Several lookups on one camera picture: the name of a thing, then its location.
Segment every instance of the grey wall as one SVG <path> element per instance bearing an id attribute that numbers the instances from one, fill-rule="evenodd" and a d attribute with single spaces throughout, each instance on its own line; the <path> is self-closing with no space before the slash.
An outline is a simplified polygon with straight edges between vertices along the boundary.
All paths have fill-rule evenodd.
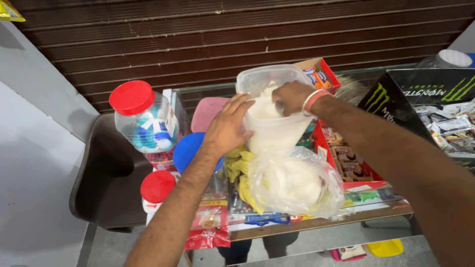
<path id="1" fill-rule="evenodd" d="M 1 81 L 0 96 L 0 266 L 75 267 L 87 223 L 68 201 L 85 144 Z"/>
<path id="2" fill-rule="evenodd" d="M 464 53 L 475 53 L 475 21 L 460 34 L 460 36 L 449 46 L 449 49 Z"/>
<path id="3" fill-rule="evenodd" d="M 80 140 L 98 112 L 11 23 L 0 22 L 0 81 Z"/>

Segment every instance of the black cardboard box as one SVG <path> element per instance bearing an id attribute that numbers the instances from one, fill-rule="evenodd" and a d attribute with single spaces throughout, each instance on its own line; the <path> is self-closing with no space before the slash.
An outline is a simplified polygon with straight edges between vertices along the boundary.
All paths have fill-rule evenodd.
<path id="1" fill-rule="evenodd" d="M 475 69 L 388 70 L 358 105 L 436 145 L 413 105 L 445 105 L 475 97 Z M 475 153 L 448 153 L 465 167 L 475 167 Z"/>

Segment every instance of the yellow packet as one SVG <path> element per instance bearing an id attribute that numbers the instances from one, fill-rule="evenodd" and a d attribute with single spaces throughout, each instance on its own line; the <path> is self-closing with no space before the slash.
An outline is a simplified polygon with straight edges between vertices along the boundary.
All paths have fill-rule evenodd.
<path id="1" fill-rule="evenodd" d="M 20 15 L 8 0 L 0 0 L 0 20 L 23 22 L 25 18 Z"/>

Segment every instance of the human arm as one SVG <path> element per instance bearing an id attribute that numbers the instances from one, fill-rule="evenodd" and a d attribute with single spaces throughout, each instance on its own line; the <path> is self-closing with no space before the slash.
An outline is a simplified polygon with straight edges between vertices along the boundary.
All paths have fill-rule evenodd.
<path id="1" fill-rule="evenodd" d="M 287 114 L 300 112 L 313 91 L 292 82 L 276 89 L 274 100 L 282 98 Z M 317 99 L 311 112 L 411 203 L 442 266 L 468 266 L 475 239 L 470 172 L 423 138 L 329 95 Z"/>
<path id="2" fill-rule="evenodd" d="M 126 267 L 176 266 L 202 194 L 218 160 L 244 144 L 254 132 L 240 133 L 241 120 L 254 104 L 250 94 L 237 94 L 219 112 L 206 131 L 203 144 L 180 180 L 139 236 Z"/>

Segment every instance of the wristband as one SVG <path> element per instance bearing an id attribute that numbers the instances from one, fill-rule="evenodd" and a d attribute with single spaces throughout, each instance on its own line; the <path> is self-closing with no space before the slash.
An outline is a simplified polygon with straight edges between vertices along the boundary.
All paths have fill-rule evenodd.
<path id="1" fill-rule="evenodd" d="M 315 101 L 317 101 L 318 98 L 324 96 L 324 95 L 332 95 L 330 94 L 327 90 L 325 89 L 319 89 L 319 90 L 316 90 L 315 92 L 311 93 L 307 99 L 305 99 L 305 102 L 302 106 L 302 113 L 305 115 L 305 116 L 311 116 L 312 113 L 310 112 L 310 108 L 312 107 L 312 105 L 315 103 Z"/>

